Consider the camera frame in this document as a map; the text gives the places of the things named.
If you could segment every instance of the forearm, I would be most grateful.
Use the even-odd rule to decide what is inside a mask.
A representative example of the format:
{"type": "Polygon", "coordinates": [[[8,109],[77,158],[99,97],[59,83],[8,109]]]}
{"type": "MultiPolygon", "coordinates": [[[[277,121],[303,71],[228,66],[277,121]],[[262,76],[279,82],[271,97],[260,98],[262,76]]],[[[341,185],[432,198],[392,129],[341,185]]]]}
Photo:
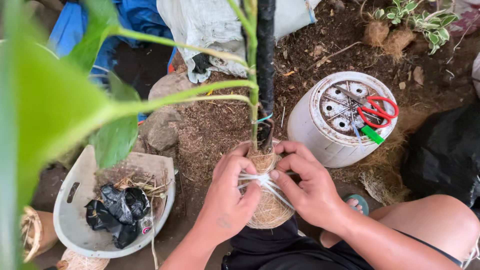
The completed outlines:
{"type": "Polygon", "coordinates": [[[376,270],[457,270],[438,251],[356,211],[345,210],[333,232],[345,240],[376,270]]]}
{"type": "Polygon", "coordinates": [[[206,235],[194,226],[169,255],[160,269],[205,269],[207,261],[216,247],[216,244],[212,243],[206,235]]]}

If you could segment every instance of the blue tarp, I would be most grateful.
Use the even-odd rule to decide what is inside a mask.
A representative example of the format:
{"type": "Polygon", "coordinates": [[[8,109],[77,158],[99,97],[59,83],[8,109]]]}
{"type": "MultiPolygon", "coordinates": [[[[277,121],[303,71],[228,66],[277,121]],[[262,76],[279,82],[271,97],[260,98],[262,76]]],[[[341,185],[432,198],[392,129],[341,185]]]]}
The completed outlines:
{"type": "MultiPolygon", "coordinates": [[[[112,0],[119,13],[119,21],[126,29],[173,39],[170,29],[156,9],[156,0],[112,0]]],[[[88,25],[86,9],[78,3],[67,2],[50,35],[49,45],[59,57],[70,53],[80,42],[88,25]]],[[[112,70],[115,48],[121,42],[136,48],[140,42],[124,37],[108,37],[97,55],[95,65],[112,70]]],[[[104,73],[93,69],[93,74],[104,73]]]]}

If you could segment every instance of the scissors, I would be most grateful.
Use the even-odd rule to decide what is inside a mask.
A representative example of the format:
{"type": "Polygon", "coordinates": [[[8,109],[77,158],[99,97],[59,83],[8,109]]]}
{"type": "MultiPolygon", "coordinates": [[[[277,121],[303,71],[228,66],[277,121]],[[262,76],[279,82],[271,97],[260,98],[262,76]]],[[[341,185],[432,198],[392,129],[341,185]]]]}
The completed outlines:
{"type": "Polygon", "coordinates": [[[392,118],[395,118],[395,117],[398,116],[398,106],[395,104],[395,102],[393,102],[389,98],[384,98],[384,97],[381,97],[381,96],[369,96],[367,98],[360,98],[360,97],[354,95],[353,93],[351,93],[350,91],[347,91],[346,89],[344,89],[344,88],[342,88],[338,85],[335,85],[335,87],[338,90],[340,90],[342,93],[347,95],[347,97],[353,99],[354,101],[356,101],[357,103],[359,103],[361,105],[361,106],[357,107],[357,111],[359,112],[359,115],[362,118],[362,120],[369,126],[376,127],[376,128],[386,127],[386,126],[388,126],[392,123],[392,118]],[[393,109],[395,110],[394,115],[388,114],[379,105],[377,105],[377,103],[375,103],[374,100],[382,100],[382,101],[386,101],[386,102],[390,103],[390,105],[392,105],[393,109]],[[377,110],[372,110],[372,109],[367,108],[366,106],[369,103],[377,110]],[[377,125],[377,124],[374,124],[374,123],[368,121],[367,118],[365,117],[365,115],[363,114],[364,111],[384,118],[385,120],[387,120],[387,123],[385,123],[383,125],[377,125]]]}

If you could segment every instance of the black pipe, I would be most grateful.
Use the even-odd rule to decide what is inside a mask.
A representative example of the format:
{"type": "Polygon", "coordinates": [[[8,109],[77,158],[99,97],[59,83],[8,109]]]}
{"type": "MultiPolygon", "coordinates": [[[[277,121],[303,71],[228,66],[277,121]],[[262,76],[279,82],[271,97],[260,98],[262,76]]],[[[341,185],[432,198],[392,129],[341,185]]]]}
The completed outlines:
{"type": "MultiPolygon", "coordinates": [[[[258,118],[269,116],[273,112],[273,78],[275,68],[273,65],[275,37],[274,16],[276,0],[258,0],[257,16],[257,84],[259,87],[259,100],[261,107],[258,118]]],[[[267,119],[258,124],[257,139],[260,149],[268,150],[272,145],[273,119],[267,119]]]]}

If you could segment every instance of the white plastic pot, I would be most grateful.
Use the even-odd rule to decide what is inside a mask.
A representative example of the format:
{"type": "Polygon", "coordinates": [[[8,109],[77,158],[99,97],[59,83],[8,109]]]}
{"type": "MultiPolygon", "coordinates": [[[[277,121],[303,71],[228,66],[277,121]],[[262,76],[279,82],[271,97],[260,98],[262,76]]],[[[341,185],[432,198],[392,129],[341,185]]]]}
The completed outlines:
{"type": "MultiPolygon", "coordinates": [[[[318,82],[295,105],[288,120],[289,139],[305,144],[324,166],[338,168],[366,157],[377,149],[378,144],[367,136],[362,136],[362,152],[352,124],[360,130],[363,120],[356,111],[356,103],[337,90],[334,84],[362,98],[379,95],[394,102],[395,98],[382,82],[372,76],[358,72],[338,72],[318,82]]],[[[390,104],[383,102],[383,106],[389,114],[394,114],[390,104]]],[[[387,138],[396,121],[397,118],[392,119],[391,125],[379,128],[376,132],[382,138],[387,138]]]]}
{"type": "Polygon", "coordinates": [[[53,225],[58,238],[75,253],[93,258],[123,257],[149,244],[152,237],[156,236],[165,224],[175,199],[173,159],[132,152],[126,158],[125,164],[133,168],[141,168],[150,175],[160,176],[164,169],[168,171],[167,183],[169,184],[165,207],[158,208],[156,213],[154,212],[155,235],[153,230],[146,234],[140,233],[133,243],[124,249],[118,249],[113,244],[111,233],[105,230],[93,231],[88,226],[85,219],[85,205],[97,197],[94,192],[94,188],[97,188],[94,175],[97,170],[95,153],[93,147],[88,145],[63,181],[53,210],[53,225]]]}

